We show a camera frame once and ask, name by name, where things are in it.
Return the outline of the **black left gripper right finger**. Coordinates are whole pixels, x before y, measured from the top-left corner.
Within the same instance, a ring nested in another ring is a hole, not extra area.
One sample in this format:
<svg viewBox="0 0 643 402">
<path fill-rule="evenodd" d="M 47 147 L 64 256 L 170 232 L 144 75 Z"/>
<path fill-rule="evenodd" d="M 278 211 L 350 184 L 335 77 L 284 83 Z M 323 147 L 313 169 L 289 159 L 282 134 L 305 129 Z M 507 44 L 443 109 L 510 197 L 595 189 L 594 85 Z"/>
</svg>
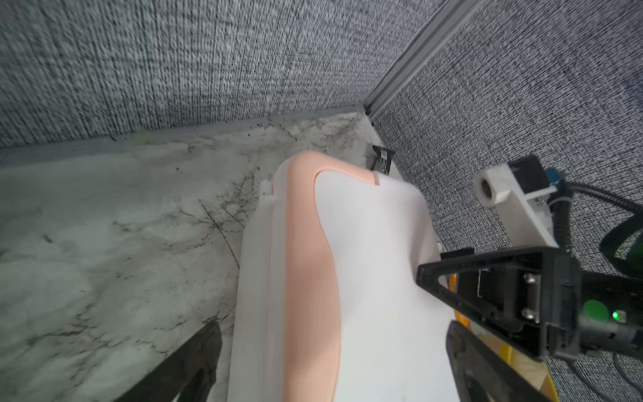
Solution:
<svg viewBox="0 0 643 402">
<path fill-rule="evenodd" d="M 547 400 L 461 323 L 450 323 L 445 346 L 461 401 Z"/>
</svg>

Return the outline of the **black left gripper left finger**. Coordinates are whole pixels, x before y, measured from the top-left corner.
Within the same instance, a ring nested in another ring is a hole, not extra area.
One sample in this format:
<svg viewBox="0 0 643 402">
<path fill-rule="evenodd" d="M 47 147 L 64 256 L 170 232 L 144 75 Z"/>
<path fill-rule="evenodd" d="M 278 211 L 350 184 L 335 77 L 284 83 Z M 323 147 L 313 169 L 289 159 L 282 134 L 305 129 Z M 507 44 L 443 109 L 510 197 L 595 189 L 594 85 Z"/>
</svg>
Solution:
<svg viewBox="0 0 643 402">
<path fill-rule="evenodd" d="M 219 324 L 206 324 L 117 400 L 206 401 L 216 384 L 222 344 Z"/>
</svg>

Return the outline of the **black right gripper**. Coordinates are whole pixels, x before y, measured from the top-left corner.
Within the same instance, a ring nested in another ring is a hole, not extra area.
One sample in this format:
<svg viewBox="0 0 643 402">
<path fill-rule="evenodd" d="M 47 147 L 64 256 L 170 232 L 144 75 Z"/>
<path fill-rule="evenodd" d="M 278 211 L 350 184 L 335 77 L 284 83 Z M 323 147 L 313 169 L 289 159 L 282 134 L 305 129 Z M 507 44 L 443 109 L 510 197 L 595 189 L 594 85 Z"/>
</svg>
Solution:
<svg viewBox="0 0 643 402">
<path fill-rule="evenodd" d="M 558 249 L 473 247 L 418 267 L 416 284 L 535 360 L 581 354 L 642 359 L 642 281 L 585 271 Z"/>
</svg>

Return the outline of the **white pink medicine chest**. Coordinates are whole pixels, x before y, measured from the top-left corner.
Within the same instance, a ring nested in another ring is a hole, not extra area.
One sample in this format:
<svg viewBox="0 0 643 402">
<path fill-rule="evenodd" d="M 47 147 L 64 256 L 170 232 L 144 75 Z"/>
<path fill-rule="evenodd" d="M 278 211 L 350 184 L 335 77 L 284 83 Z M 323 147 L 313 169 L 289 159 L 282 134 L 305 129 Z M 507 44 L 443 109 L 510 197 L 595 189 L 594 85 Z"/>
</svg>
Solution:
<svg viewBox="0 0 643 402">
<path fill-rule="evenodd" d="M 290 157 L 244 228 L 228 400 L 458 400 L 455 314 L 415 282 L 439 259 L 415 186 L 319 152 Z"/>
</svg>

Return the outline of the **black foil sachet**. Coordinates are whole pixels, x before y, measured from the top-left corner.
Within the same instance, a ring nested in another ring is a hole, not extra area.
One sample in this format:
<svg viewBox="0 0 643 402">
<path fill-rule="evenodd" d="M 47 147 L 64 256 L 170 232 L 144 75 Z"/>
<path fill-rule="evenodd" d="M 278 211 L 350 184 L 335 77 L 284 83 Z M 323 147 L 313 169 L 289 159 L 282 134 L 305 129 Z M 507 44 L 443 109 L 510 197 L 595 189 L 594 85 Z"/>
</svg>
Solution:
<svg viewBox="0 0 643 402">
<path fill-rule="evenodd" d="M 385 175 L 390 174 L 395 151 L 377 145 L 372 146 L 373 157 L 370 170 Z"/>
</svg>

